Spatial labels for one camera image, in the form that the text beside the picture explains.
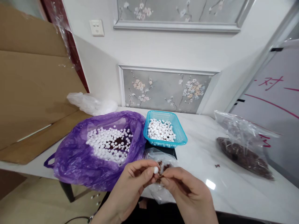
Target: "hand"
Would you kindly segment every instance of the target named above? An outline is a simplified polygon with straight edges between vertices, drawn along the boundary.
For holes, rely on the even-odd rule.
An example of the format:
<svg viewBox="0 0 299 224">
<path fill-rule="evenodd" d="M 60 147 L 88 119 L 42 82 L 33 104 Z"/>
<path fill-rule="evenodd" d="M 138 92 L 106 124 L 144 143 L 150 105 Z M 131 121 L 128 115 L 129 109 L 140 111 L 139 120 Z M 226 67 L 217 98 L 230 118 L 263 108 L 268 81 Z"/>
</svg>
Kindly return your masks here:
<svg viewBox="0 0 299 224">
<path fill-rule="evenodd" d="M 218 223 L 208 187 L 181 167 L 168 168 L 162 183 L 173 195 L 185 224 Z"/>
<path fill-rule="evenodd" d="M 134 210 L 144 188 L 157 181 L 159 175 L 154 174 L 155 166 L 159 167 L 153 160 L 128 163 L 109 198 L 94 216 L 92 224 L 125 221 Z"/>
</svg>

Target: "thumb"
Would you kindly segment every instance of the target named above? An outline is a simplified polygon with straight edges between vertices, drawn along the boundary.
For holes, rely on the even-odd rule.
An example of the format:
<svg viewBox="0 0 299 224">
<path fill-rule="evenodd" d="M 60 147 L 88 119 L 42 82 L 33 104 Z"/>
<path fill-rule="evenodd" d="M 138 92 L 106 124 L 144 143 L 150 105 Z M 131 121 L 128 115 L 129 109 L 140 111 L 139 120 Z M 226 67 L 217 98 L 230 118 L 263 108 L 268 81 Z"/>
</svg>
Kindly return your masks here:
<svg viewBox="0 0 299 224">
<path fill-rule="evenodd" d="M 184 194 L 178 188 L 174 180 L 170 178 L 162 177 L 161 182 L 164 184 L 164 187 L 172 194 L 172 196 L 176 201 L 179 198 L 182 198 L 184 196 Z"/>
<path fill-rule="evenodd" d="M 150 179 L 152 179 L 154 175 L 154 167 L 149 167 L 145 171 L 142 172 L 142 174 L 136 178 L 136 182 L 138 187 L 141 187 L 148 183 Z"/>
</svg>

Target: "white table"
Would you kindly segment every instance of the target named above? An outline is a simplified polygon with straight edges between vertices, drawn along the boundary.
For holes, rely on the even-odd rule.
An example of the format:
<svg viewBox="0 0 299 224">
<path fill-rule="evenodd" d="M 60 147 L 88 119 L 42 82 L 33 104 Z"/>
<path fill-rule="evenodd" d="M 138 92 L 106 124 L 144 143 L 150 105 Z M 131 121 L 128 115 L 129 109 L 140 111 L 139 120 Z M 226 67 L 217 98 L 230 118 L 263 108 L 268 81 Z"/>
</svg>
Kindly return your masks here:
<svg viewBox="0 0 299 224">
<path fill-rule="evenodd" d="M 118 107 L 117 111 L 128 110 Z M 130 108 L 146 117 L 148 110 Z M 236 165 L 222 153 L 215 139 L 225 137 L 217 123 L 208 116 L 176 113 L 187 135 L 188 142 L 175 148 L 179 165 L 206 183 L 217 211 L 278 223 L 299 223 L 299 189 L 270 167 L 275 181 L 259 177 Z M 53 170 L 43 163 L 60 142 L 51 146 L 27 165 L 0 161 L 0 169 L 56 179 Z M 142 196 L 151 195 L 145 189 Z"/>
</svg>

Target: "white bead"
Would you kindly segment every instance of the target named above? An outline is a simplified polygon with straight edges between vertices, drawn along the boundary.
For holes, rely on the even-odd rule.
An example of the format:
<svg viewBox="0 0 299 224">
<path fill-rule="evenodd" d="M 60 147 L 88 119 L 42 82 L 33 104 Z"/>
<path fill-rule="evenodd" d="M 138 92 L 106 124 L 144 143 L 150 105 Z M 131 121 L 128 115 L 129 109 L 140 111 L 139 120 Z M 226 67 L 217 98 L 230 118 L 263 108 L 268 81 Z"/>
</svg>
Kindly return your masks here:
<svg viewBox="0 0 299 224">
<path fill-rule="evenodd" d="M 159 172 L 159 168 L 157 166 L 155 166 L 154 168 L 154 174 L 157 174 Z"/>
</svg>

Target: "floral painting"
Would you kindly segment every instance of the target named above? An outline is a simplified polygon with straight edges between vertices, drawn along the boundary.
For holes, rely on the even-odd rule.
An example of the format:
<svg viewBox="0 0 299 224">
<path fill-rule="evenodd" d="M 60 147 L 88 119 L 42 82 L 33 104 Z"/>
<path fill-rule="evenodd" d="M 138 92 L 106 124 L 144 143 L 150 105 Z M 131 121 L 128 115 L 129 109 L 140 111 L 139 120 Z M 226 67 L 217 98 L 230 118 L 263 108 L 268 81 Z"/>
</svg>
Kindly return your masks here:
<svg viewBox="0 0 299 224">
<path fill-rule="evenodd" d="M 125 106 L 196 114 L 211 78 L 124 69 Z"/>
<path fill-rule="evenodd" d="M 236 22 L 246 0 L 117 0 L 121 21 Z"/>
</svg>

